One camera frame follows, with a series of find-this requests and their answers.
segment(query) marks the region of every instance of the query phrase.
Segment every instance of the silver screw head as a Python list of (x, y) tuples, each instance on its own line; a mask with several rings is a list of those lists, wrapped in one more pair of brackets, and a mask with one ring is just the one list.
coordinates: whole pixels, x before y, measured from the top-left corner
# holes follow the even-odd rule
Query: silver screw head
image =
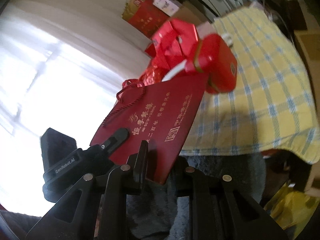
[(195, 171), (194, 167), (191, 167), (191, 166), (186, 167), (186, 172), (193, 173), (194, 171)]
[(222, 176), (222, 179), (223, 179), (224, 181), (226, 181), (226, 182), (229, 182), (229, 181), (232, 180), (232, 177), (231, 177), (230, 175), (223, 175), (223, 176)]
[(85, 174), (85, 175), (83, 176), (83, 179), (84, 179), (85, 181), (90, 181), (90, 180), (93, 179), (93, 175), (92, 175), (91, 173), (87, 173), (87, 174)]
[(130, 170), (130, 168), (131, 168), (131, 167), (130, 167), (130, 165), (128, 165), (128, 164), (124, 164), (124, 165), (121, 166), (121, 170), (122, 170), (122, 171), (128, 171), (128, 170)]

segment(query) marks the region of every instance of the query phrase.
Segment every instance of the red wrapped gift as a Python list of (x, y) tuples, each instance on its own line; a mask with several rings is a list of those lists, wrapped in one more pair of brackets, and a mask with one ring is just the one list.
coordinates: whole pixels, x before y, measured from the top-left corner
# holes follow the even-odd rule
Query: red wrapped gift
[(152, 41), (146, 52), (154, 58), (139, 78), (145, 85), (161, 82), (170, 69), (186, 59), (198, 41), (198, 34), (193, 24), (172, 19), (161, 26)]
[(151, 64), (170, 70), (187, 58), (198, 41), (198, 33), (193, 24), (172, 19), (161, 26), (152, 41), (156, 57)]

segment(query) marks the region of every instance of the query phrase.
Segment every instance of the yellow plaid tablecloth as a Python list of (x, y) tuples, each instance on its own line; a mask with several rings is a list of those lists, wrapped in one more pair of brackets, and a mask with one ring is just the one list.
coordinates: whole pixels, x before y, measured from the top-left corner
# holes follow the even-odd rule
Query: yellow plaid tablecloth
[(241, 155), (286, 149), (320, 158), (319, 125), (305, 66), (263, 11), (242, 8), (217, 19), (238, 61), (231, 93), (205, 93), (181, 155)]

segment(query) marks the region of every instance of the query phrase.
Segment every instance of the white curtain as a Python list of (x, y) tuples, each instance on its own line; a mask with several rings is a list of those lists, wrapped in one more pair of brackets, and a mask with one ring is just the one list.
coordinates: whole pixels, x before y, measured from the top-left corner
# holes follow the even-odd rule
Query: white curtain
[(125, 0), (12, 0), (0, 17), (0, 203), (42, 216), (39, 137), (52, 127), (87, 149), (149, 40), (121, 19)]

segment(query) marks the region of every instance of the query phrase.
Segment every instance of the red paper bag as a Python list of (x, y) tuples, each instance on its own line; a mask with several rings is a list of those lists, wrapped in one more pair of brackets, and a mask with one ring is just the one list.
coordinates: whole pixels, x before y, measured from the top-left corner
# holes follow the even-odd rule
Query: red paper bag
[[(207, 74), (175, 78), (145, 87), (144, 96), (129, 108), (121, 110), (98, 128), (90, 146), (102, 144), (120, 127), (130, 131), (128, 140), (110, 157), (122, 165), (139, 150), (142, 140), (149, 142), (147, 178), (164, 184), (179, 155), (196, 116)], [(131, 103), (143, 87), (129, 88), (112, 111)]]

